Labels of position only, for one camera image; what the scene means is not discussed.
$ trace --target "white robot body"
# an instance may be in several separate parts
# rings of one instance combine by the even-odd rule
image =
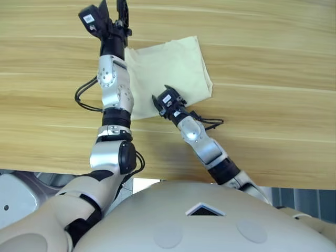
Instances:
[[[195,212],[200,206],[203,211]],[[215,184],[171,181],[154,184],[126,199],[83,236],[75,252],[167,249],[335,252],[335,245],[298,220],[241,191]]]

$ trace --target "folded fabric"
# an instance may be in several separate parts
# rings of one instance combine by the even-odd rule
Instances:
[[[152,95],[161,94],[164,85],[175,88],[187,106],[211,97],[212,82],[196,36],[138,50],[127,48],[125,61],[134,96],[132,119],[159,115]]]

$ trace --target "wire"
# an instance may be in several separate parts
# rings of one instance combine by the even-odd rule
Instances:
[[[93,77],[90,81],[88,81],[84,85],[80,86],[75,92],[75,102],[84,109],[102,113],[103,112],[102,109],[87,105],[85,103],[82,103],[81,100],[80,100],[80,96],[96,83],[97,83],[97,76]]]
[[[137,169],[136,171],[134,171],[134,172],[132,172],[132,173],[126,175],[126,176],[124,177],[124,179],[122,180],[122,182],[121,182],[120,185],[119,185],[119,188],[118,188],[118,190],[117,190],[117,193],[116,193],[116,195],[115,195],[114,200],[116,200],[116,198],[118,197],[118,195],[119,195],[119,193],[120,193],[120,190],[123,188],[124,184],[125,184],[125,183],[126,183],[126,182],[127,182],[133,175],[135,175],[135,174],[141,172],[141,171],[145,168],[145,159],[143,158],[143,156],[141,155],[140,152],[138,152],[138,151],[135,151],[135,152],[136,152],[136,155],[137,155],[136,158],[137,158],[137,159],[139,160],[139,162],[140,162],[140,168]]]
[[[224,123],[224,120],[220,118],[202,118],[195,111],[191,111],[190,113],[188,113],[186,111],[179,110],[179,112],[186,114],[187,116],[191,116],[192,118],[194,118],[199,122],[211,124],[211,126],[206,127],[205,130],[215,129],[217,126],[222,125]]]

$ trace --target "metal arm segment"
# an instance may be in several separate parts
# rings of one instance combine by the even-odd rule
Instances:
[[[158,97],[153,96],[155,107],[162,117],[173,121],[217,184],[244,191],[270,204],[263,191],[236,166],[222,146],[206,134],[203,124],[185,110],[186,101],[179,93],[169,86],[166,88]]]
[[[124,178],[136,167],[132,141],[133,96],[123,61],[128,29],[128,8],[118,0],[119,19],[109,18],[105,0],[79,14],[86,29],[102,45],[98,83],[102,88],[103,118],[92,148],[92,172],[73,179],[37,211],[0,230],[0,252],[71,251],[78,240],[98,221],[116,198]]]

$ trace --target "wooden table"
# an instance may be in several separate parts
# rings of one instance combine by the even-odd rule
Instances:
[[[99,1],[2,1],[2,169],[90,171],[101,115],[73,99],[98,65],[99,41],[77,17],[89,4]],[[129,0],[129,9],[132,48],[198,36],[214,90],[192,109],[225,119],[208,134],[256,183],[336,188],[335,0]],[[84,99],[99,106],[99,87]],[[171,122],[133,121],[132,131],[146,159],[140,177],[211,181]]]

